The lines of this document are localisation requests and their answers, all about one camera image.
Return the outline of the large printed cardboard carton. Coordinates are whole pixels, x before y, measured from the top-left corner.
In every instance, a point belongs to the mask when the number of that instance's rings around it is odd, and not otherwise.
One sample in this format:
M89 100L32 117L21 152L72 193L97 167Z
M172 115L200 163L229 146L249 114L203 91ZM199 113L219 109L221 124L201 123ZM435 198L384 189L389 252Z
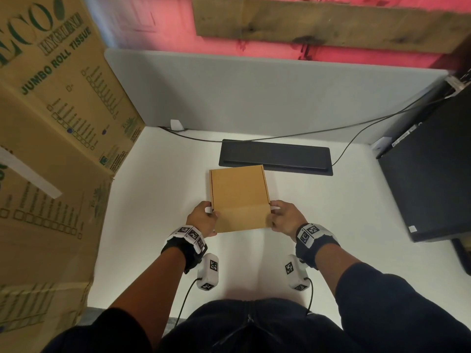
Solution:
M0 353L80 319L115 174L144 122L83 0L0 0Z

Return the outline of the person's right hand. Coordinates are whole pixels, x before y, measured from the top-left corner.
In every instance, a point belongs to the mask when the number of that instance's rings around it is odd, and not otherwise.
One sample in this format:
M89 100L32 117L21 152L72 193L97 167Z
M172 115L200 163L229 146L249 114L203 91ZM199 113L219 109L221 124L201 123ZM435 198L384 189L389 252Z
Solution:
M268 220L273 231L287 235L293 242L296 242L298 229L308 223L294 204L286 213L271 213Z

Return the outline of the grey desk divider panel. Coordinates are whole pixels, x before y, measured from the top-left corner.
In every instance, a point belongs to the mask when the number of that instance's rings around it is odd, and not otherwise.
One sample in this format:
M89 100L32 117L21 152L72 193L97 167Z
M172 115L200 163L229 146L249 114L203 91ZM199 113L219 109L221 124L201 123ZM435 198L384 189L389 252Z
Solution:
M147 126L370 144L437 92L447 70L109 48L105 59Z

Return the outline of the left wristband with marker tags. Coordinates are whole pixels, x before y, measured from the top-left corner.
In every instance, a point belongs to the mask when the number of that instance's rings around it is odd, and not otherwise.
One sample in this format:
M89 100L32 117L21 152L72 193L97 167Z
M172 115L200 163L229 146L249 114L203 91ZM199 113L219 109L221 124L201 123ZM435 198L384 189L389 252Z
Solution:
M203 260L208 246L202 233L191 225L183 225L174 231L166 240L161 253L169 248L178 248L185 257L184 273L188 274Z

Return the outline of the wristband with marker tags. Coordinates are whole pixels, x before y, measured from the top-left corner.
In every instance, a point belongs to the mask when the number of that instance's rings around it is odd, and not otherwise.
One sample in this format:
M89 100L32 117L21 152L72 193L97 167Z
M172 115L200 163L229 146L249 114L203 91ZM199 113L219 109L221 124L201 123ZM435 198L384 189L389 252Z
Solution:
M308 267L319 270L315 263L318 251L327 244L340 246L335 235L319 224L301 225L295 235L295 255Z
M188 274L203 260L208 246L202 233L191 225L183 225L174 231L166 240L161 253L169 248L178 248L185 257L184 273Z

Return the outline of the person's right forearm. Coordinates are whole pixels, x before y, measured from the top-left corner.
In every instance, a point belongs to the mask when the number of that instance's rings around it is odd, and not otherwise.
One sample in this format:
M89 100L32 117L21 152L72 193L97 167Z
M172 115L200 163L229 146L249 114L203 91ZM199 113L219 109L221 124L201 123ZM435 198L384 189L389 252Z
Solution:
M323 245L315 255L315 264L335 296L338 282L351 266L361 261L336 244Z

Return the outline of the black computer tower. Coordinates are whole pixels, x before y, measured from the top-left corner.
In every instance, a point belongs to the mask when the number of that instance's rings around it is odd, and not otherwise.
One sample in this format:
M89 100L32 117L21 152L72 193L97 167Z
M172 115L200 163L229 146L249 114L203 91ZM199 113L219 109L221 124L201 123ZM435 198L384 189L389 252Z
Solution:
M378 162L413 242L471 233L471 84Z

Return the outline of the right wristband with marker tags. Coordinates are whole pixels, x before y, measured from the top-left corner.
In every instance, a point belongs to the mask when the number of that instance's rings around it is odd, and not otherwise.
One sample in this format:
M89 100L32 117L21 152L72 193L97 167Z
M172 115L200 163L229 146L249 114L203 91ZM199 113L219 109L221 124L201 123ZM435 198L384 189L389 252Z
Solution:
M315 263L318 251L327 244L340 246L335 235L319 224L301 225L295 235L295 255L308 267L319 270Z

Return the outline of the person's left forearm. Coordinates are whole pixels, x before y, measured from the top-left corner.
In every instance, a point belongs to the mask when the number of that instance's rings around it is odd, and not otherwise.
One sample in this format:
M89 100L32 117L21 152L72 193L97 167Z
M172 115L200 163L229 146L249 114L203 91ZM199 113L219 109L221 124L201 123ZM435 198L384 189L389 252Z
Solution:
M130 314L143 328L152 349L162 339L185 264L179 248L166 249L109 307Z

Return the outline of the person's left hand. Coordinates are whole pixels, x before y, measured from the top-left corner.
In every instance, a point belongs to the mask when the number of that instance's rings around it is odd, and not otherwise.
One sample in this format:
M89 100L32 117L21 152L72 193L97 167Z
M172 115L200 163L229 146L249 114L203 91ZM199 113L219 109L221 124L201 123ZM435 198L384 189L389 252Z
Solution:
M204 238L214 237L217 235L215 230L217 220L219 219L219 212L212 214L204 214L200 212L200 204L198 204L192 212L188 215L186 225L191 225L199 232L201 232Z

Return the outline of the small brown cardboard box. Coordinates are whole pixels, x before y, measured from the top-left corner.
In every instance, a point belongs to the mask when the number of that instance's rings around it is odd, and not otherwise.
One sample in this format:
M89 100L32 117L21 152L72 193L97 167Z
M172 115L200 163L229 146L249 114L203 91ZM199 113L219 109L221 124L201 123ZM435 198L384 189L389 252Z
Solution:
M268 187L262 165L209 171L211 204L218 212L217 233L269 228Z

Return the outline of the wooden plank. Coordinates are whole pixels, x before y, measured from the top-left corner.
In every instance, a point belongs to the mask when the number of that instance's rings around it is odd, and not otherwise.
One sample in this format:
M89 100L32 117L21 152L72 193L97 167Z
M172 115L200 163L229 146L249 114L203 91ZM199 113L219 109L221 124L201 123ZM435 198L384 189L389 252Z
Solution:
M192 0L201 37L451 54L471 13L280 0Z

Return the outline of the person's black shirt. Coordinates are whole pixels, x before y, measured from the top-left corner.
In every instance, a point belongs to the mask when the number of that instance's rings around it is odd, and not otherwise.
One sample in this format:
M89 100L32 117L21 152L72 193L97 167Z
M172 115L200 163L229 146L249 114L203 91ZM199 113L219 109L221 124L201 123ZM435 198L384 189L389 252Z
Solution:
M212 301L156 348L131 315L107 309L41 353L471 353L471 330L404 279L368 264L342 275L335 300L342 328L286 299Z

